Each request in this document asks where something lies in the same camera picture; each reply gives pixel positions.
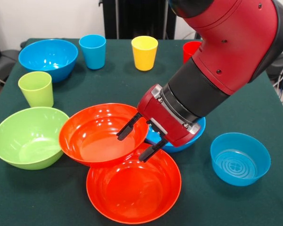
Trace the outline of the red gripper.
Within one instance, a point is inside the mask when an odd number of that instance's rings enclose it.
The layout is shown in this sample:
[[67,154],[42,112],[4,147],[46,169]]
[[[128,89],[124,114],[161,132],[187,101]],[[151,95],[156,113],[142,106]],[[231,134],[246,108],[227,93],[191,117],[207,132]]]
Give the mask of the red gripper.
[[134,124],[143,116],[153,127],[157,127],[165,138],[148,147],[139,156],[139,161],[147,162],[168,142],[178,147],[194,138],[201,129],[198,123],[187,123],[177,117],[167,106],[159,84],[153,85],[137,105],[136,115],[117,133],[119,141],[124,140],[133,130]]

